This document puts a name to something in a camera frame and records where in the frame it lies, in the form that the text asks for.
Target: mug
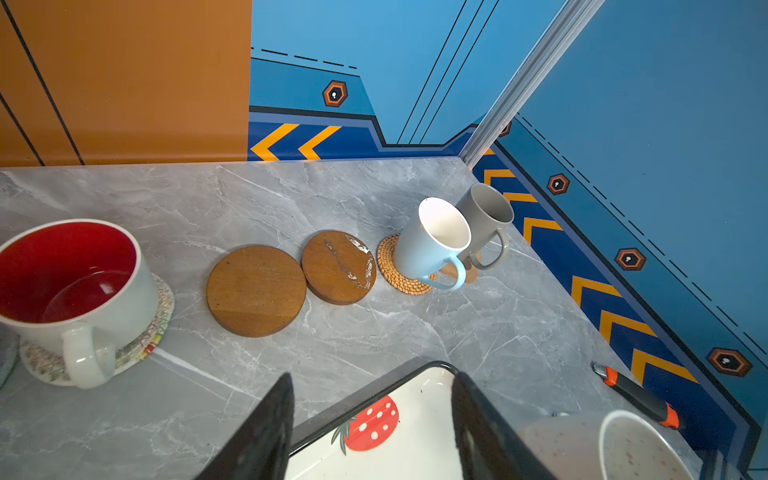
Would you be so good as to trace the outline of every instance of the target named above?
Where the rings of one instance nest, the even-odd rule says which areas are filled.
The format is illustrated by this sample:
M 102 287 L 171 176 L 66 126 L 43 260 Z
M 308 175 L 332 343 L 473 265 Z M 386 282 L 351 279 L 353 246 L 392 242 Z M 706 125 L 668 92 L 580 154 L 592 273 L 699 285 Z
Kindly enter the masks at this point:
M 0 247 L 0 322 L 63 356 L 82 389 L 114 375 L 115 351 L 147 328 L 158 301 L 138 242 L 113 223 L 47 223 Z
M 509 251 L 509 237 L 504 230 L 515 219 L 515 212 L 509 205 L 509 200 L 490 185 L 474 184 L 458 201 L 456 208 L 467 219 L 472 231 L 472 242 L 458 255 L 458 259 L 468 266 L 465 261 L 469 258 L 472 265 L 479 270 L 497 266 Z M 494 235 L 498 235 L 502 242 L 502 251 L 496 260 L 483 265 L 478 261 L 476 254 Z
M 442 198 L 426 198 L 400 233 L 393 255 L 395 268 L 405 278 L 442 290 L 456 290 L 467 277 L 464 265 L 456 256 L 471 239 L 467 220 L 456 207 Z M 453 263 L 458 273 L 453 285 L 429 278 L 448 263 Z
M 624 410 L 541 419 L 527 427 L 522 437 L 560 480 L 694 480 L 664 437 Z

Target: gray marble countertop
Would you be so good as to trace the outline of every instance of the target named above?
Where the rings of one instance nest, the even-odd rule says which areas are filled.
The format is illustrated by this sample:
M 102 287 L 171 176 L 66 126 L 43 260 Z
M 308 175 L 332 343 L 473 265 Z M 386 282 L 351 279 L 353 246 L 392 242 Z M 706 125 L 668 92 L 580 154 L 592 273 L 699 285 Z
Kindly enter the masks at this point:
M 457 158 L 0 172 L 0 242 L 54 220 L 118 223 L 176 295 L 159 349 L 103 386 L 50 386 L 17 362 L 0 389 L 2 477 L 193 478 L 285 371 L 297 425 L 434 359 L 466 371 L 513 428 L 553 411 L 634 410 L 589 363 L 629 370 L 514 227 L 510 258 L 453 293 L 407 296 L 381 275 L 350 306 L 308 291 L 298 317 L 262 339 L 227 332 L 208 311 L 208 274 L 238 247 L 299 259 L 316 231 L 333 229 L 375 249 L 423 198 L 454 203 L 473 182 Z M 658 428 L 697 477 L 679 433 Z

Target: strawberry print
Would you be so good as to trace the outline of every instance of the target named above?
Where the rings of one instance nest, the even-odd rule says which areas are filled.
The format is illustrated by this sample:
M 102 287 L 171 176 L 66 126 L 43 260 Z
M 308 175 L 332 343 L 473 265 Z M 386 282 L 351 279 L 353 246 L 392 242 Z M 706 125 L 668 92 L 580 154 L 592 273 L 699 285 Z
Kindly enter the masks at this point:
M 331 444 L 339 438 L 341 451 L 364 452 L 387 440 L 400 420 L 400 411 L 387 395 L 367 409 L 349 419 L 333 433 Z

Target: light blue mug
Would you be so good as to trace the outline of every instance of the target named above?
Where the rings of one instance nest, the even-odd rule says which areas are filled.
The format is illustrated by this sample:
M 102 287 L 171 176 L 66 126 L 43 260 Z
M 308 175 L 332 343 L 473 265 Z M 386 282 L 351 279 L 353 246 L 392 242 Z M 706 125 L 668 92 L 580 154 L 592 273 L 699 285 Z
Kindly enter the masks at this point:
M 467 277 L 467 270 L 458 255 L 471 240 L 467 220 L 456 207 L 442 198 L 426 198 L 400 233 L 393 257 L 395 268 L 405 278 L 441 290 L 457 290 Z M 429 278 L 449 263 L 456 267 L 458 274 L 453 285 L 443 285 Z

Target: brown hexagon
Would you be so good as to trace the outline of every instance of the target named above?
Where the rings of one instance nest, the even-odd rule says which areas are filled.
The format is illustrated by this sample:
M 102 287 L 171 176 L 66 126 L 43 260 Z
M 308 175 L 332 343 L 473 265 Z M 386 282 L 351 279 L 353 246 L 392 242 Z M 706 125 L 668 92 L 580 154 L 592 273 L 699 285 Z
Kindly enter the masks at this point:
M 506 127 L 504 127 L 504 130 L 500 134 L 498 134 L 498 137 L 504 137 L 505 135 L 509 135 L 509 131 L 512 129 L 512 122 L 509 122 Z
M 346 82 L 333 80 L 323 90 L 323 100 L 326 107 L 341 107 L 349 94 L 346 92 Z
M 622 248 L 616 256 L 616 263 L 623 270 L 642 270 L 645 260 L 645 255 L 637 248 Z
M 557 174 L 552 175 L 549 178 L 549 183 L 547 184 L 547 188 L 549 191 L 552 192 L 553 195 L 559 195 L 564 194 L 568 191 L 568 185 L 571 184 L 571 181 L 566 177 L 564 174 Z
M 712 349 L 707 359 L 715 370 L 724 375 L 745 376 L 752 369 L 750 361 L 738 350 Z

